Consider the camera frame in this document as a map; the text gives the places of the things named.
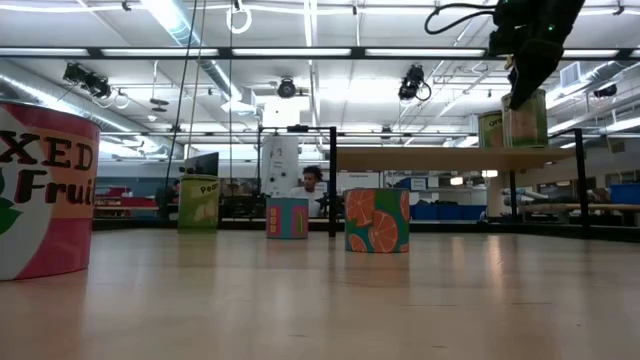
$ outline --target blue bin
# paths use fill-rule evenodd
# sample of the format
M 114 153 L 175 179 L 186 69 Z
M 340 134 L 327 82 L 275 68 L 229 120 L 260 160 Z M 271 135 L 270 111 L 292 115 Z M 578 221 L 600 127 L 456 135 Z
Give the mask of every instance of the blue bin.
M 480 214 L 486 209 L 485 205 L 463 205 L 462 206 L 462 219 L 463 220 L 480 220 Z
M 640 205 L 640 184 L 611 185 L 611 203 Z
M 426 205 L 426 204 L 414 205 L 413 219 L 438 220 L 438 207 L 436 205 Z
M 462 206 L 438 205 L 438 220 L 462 220 Z

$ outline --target person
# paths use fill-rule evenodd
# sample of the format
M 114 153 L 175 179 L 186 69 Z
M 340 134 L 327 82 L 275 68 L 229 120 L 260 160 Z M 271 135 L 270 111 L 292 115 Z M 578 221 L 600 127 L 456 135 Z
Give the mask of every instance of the person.
M 171 186 L 166 189 L 159 188 L 156 191 L 156 205 L 160 219 L 169 220 L 171 213 L 178 212 L 178 208 L 174 204 L 178 204 L 179 197 L 180 180 L 174 180 Z
M 322 171 L 317 166 L 307 166 L 302 170 L 304 186 L 295 187 L 289 191 L 289 197 L 296 199 L 309 199 L 309 217 L 320 216 L 320 203 L 324 194 L 316 189 L 318 182 L 322 181 Z

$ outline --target pipe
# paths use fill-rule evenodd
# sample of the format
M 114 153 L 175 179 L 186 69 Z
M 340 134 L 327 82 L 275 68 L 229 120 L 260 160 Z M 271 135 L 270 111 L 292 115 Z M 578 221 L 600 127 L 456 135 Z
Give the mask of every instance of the pipe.
M 90 100 L 63 89 L 31 72 L 14 65 L 10 61 L 0 60 L 0 98 L 18 101 L 53 110 L 58 110 L 87 118 L 98 124 L 103 131 L 149 131 L 148 128 L 129 120 L 111 110 L 102 109 Z M 171 146 L 166 138 L 144 139 L 148 144 L 155 143 L 162 148 Z M 182 146 L 178 146 L 176 156 L 182 156 Z
M 631 70 L 637 65 L 635 61 L 609 61 L 601 65 L 596 66 L 591 71 L 584 74 L 580 74 L 580 83 L 582 86 L 569 85 L 565 88 L 562 85 L 558 85 L 553 90 L 548 92 L 548 96 L 551 101 L 557 102 L 559 105 L 563 99 L 568 99 L 572 95 L 579 93 L 589 93 L 593 90 L 597 90 L 608 83 L 614 81 L 614 79 L 622 73 Z
M 635 94 L 635 95 L 631 95 L 625 99 L 622 99 L 620 101 L 616 101 L 614 103 L 608 104 L 608 105 L 604 105 L 600 108 L 597 108 L 595 110 L 593 110 L 590 113 L 586 113 L 584 115 L 580 115 L 577 118 L 574 118 L 572 120 L 568 120 L 565 122 L 562 122 L 556 126 L 553 126 L 552 128 L 549 129 L 549 133 L 556 133 L 562 130 L 566 130 L 569 129 L 571 127 L 574 127 L 582 122 L 588 121 L 588 120 L 592 120 L 595 119 L 598 116 L 602 116 L 606 113 L 609 113 L 615 109 L 630 105 L 634 102 L 640 101 L 640 94 Z
M 193 32 L 188 21 L 185 6 L 179 0 L 141 0 L 151 15 L 162 25 L 173 40 L 180 46 L 189 46 L 189 34 Z M 194 32 L 191 47 L 206 46 Z M 227 101 L 240 101 L 242 93 L 214 60 L 197 60 L 202 70 L 209 75 Z

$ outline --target black pole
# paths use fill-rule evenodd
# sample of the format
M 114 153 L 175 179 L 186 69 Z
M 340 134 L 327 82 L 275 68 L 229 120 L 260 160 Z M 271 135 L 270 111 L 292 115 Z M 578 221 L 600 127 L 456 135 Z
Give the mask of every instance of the black pole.
M 578 168 L 578 199 L 580 200 L 580 222 L 582 237 L 589 235 L 589 199 L 587 199 L 587 171 L 584 165 L 584 144 L 582 143 L 582 129 L 575 129 L 576 162 Z
M 262 145 L 262 126 L 258 125 L 258 194 L 262 194 L 262 184 L 260 184 L 260 146 Z
M 336 214 L 338 212 L 338 131 L 329 130 L 329 237 L 336 237 Z
M 511 195 L 511 220 L 513 223 L 518 222 L 518 203 L 516 196 L 516 172 L 509 172 L 509 194 Z

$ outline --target cylindrical container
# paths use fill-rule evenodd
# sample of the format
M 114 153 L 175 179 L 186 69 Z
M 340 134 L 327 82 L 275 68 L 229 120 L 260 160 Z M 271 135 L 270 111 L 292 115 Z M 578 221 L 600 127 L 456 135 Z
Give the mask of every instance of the cylindrical container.
M 180 180 L 178 230 L 218 229 L 220 180 L 212 175 L 185 175 Z
M 503 147 L 502 110 L 478 116 L 478 129 L 480 148 Z
M 546 92 L 536 90 L 518 110 L 509 109 L 511 94 L 502 97 L 505 147 L 547 147 Z
M 0 280 L 89 265 L 100 128 L 0 102 Z
M 345 248 L 348 251 L 409 251 L 409 192 L 404 189 L 345 191 Z
M 309 200 L 267 199 L 267 238 L 306 239 L 309 236 Z

